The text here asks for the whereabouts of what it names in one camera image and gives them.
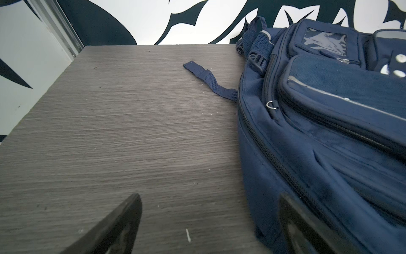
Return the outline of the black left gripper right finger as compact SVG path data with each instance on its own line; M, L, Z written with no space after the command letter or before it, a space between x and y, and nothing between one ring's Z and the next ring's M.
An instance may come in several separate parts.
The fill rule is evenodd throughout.
M350 242L287 194L279 198L279 221L291 254L358 253Z

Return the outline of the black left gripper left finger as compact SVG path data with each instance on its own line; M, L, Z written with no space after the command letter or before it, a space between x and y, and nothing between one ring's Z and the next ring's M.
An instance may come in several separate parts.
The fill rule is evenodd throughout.
M139 194L130 195L63 254L130 254L142 218Z

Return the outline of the navy blue school backpack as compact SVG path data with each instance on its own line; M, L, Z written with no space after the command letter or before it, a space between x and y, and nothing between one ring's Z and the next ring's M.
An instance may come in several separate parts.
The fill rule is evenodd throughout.
M257 238L290 254L279 198L306 207L360 254L406 251L406 32L257 17L237 51L237 90L185 69L238 104L243 182Z

